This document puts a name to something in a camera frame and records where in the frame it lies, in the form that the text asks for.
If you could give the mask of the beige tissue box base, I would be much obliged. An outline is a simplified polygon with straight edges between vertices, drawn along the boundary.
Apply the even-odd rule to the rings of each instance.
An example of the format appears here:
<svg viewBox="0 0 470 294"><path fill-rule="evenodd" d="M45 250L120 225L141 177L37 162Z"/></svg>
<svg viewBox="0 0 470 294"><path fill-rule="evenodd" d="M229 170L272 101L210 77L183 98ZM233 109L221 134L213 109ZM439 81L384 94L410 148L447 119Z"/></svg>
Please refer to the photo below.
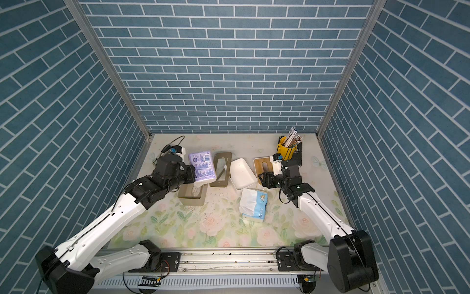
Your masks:
<svg viewBox="0 0 470 294"><path fill-rule="evenodd" d="M185 206L202 207L205 203L208 187L208 184L201 187L196 187L194 184L185 184L180 187L177 197Z"/></svg>

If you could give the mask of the purple tissue paper pack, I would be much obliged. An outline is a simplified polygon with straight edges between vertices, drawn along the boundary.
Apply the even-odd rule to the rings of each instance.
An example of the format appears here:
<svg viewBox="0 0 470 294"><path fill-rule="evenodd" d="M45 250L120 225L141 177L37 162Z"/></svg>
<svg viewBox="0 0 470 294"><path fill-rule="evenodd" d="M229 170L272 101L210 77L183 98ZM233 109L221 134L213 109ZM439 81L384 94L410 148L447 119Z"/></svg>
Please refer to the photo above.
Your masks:
<svg viewBox="0 0 470 294"><path fill-rule="evenodd" d="M216 179L216 172L210 151L191 153L188 156L189 162L195 168L196 187L213 183Z"/></svg>

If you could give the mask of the beige tissue box lid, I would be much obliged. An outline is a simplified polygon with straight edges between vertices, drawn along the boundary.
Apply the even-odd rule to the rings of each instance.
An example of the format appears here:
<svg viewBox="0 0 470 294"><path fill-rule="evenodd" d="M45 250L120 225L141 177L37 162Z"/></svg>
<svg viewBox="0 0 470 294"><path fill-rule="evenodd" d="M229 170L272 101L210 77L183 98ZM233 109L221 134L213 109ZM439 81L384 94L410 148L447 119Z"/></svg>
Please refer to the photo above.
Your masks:
<svg viewBox="0 0 470 294"><path fill-rule="evenodd" d="M230 167L232 161L231 152L217 153L214 156L214 168L216 179L210 183L210 187L227 187L230 179Z"/></svg>

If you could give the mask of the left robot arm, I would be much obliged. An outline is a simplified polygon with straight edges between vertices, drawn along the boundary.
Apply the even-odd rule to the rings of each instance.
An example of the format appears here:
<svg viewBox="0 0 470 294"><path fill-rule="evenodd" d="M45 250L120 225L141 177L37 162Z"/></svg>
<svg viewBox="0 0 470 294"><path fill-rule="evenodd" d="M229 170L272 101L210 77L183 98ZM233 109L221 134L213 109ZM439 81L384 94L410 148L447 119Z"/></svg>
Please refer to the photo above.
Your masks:
<svg viewBox="0 0 470 294"><path fill-rule="evenodd" d="M99 257L97 253L128 223L170 192L195 182L195 168L184 163L185 148L166 145L150 175L128 184L116 202L82 231L35 256L42 282L54 294L86 294L102 280L130 270L161 270L161 250L150 240Z"/></svg>

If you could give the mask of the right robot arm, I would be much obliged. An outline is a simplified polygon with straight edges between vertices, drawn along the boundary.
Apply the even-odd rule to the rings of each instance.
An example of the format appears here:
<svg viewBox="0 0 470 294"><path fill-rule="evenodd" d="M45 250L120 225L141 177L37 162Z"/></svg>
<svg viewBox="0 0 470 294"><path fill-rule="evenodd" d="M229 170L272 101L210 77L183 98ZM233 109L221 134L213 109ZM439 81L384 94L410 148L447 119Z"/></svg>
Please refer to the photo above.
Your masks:
<svg viewBox="0 0 470 294"><path fill-rule="evenodd" d="M272 171L258 175L263 187L278 188L280 194L313 221L328 245L313 240L294 245L290 264L299 271L325 271L341 293L362 289L379 279L372 239L364 230L355 230L338 218L319 198L314 188L303 182L295 160L275 153Z"/></svg>

